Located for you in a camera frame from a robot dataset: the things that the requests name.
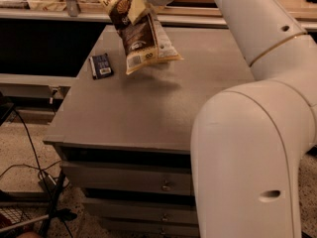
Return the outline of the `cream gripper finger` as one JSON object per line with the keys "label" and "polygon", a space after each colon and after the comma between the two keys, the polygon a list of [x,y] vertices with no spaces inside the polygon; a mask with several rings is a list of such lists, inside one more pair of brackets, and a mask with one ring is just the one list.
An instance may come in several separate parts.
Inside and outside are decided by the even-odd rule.
{"label": "cream gripper finger", "polygon": [[143,17],[152,12],[152,6],[148,0],[132,0],[128,12],[128,18],[136,25]]}

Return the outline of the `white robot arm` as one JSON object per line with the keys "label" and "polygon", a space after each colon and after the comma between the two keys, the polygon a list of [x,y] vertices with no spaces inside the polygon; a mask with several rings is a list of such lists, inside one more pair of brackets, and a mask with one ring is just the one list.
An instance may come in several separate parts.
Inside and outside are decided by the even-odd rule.
{"label": "white robot arm", "polygon": [[190,156],[200,238],[301,238],[298,173],[316,143],[316,44],[277,0],[214,0],[254,82],[200,109]]}

